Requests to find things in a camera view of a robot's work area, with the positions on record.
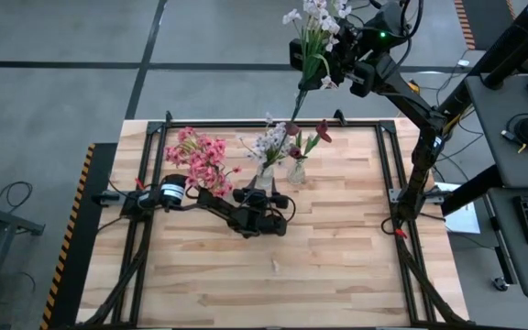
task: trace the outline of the gray floor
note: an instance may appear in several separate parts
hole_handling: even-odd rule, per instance
[[[140,61],[158,0],[0,0],[0,61]],[[210,63],[286,63],[293,30],[281,16],[300,0],[170,0],[161,20],[152,61]],[[523,0],[515,1],[517,11]],[[356,11],[371,17],[373,9]],[[453,66],[466,45],[453,0],[425,0],[425,14],[405,65]],[[399,47],[394,57],[401,56]],[[470,51],[475,61],[481,52]],[[31,199],[18,215],[46,224],[43,236],[19,237],[0,276],[0,325],[38,327],[62,233],[76,189],[84,152],[92,142],[116,142],[135,70],[0,69],[0,189],[25,180]],[[438,87],[441,73],[404,74],[420,85]],[[259,117],[290,113],[296,72],[150,71],[136,118]],[[443,90],[443,100],[456,85]],[[347,87],[314,92],[301,117],[330,116],[336,108],[350,117],[390,117],[397,110],[371,95],[359,99]],[[422,95],[435,104],[435,92]],[[479,131],[475,115],[464,127]],[[476,135],[457,130],[445,153],[461,149]],[[492,163],[484,139],[470,147],[478,159],[461,153],[453,159],[468,177]],[[449,182],[466,179],[448,161],[438,169]],[[483,245],[493,245],[490,224],[482,220]],[[518,286],[508,292],[490,287],[501,274],[494,253],[452,236],[456,264],[471,318],[484,325],[528,328],[528,299]],[[25,271],[36,280],[31,291]]]

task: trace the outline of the white paper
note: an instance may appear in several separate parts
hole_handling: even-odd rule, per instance
[[[452,192],[459,184],[435,183],[444,192]],[[455,233],[479,234],[480,226],[476,217],[476,209],[473,203],[462,206],[459,210],[445,217],[445,226]]]

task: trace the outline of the white label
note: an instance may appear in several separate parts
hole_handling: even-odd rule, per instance
[[[172,196],[178,199],[182,199],[182,196],[184,194],[184,188],[176,184],[164,183],[162,184],[162,187],[160,189],[164,191],[163,194],[165,196]]]

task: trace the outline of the wooden tabletop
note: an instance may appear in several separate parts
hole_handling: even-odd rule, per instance
[[[407,119],[394,121],[410,173],[418,130]],[[111,175],[118,189],[134,187],[146,125],[142,120],[123,125]],[[227,140],[226,166],[243,168],[232,177],[238,188],[248,184],[257,164],[244,157],[236,134],[257,131],[200,130]],[[169,130],[167,145],[176,144],[176,133]],[[305,162],[304,185],[289,184],[287,169],[275,169],[278,190],[297,205],[286,236],[244,239],[224,220],[202,210],[155,213],[139,326],[409,325],[394,239],[380,231],[380,222],[390,214],[376,133],[373,128],[332,127],[329,134],[333,143],[322,141]],[[388,134],[385,138],[395,176]],[[154,141],[146,183],[151,181],[157,144]],[[185,170],[164,162],[161,176]],[[118,218],[119,210],[107,208],[100,225]],[[423,212],[441,216],[433,205]],[[422,216],[417,226],[432,283],[457,314],[468,318],[445,223]],[[127,220],[122,220],[97,236],[79,321],[93,315],[116,284],[126,232]],[[419,286],[413,284],[424,315]],[[131,294],[127,296],[125,311]]]

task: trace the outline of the glass vase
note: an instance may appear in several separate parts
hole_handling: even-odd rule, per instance
[[[305,180],[304,159],[294,161],[292,167],[287,171],[286,178],[292,184],[303,184]]]
[[[264,168],[262,165],[258,166],[256,171],[256,188],[268,190],[272,187],[272,179],[274,178],[274,167],[268,166]]]

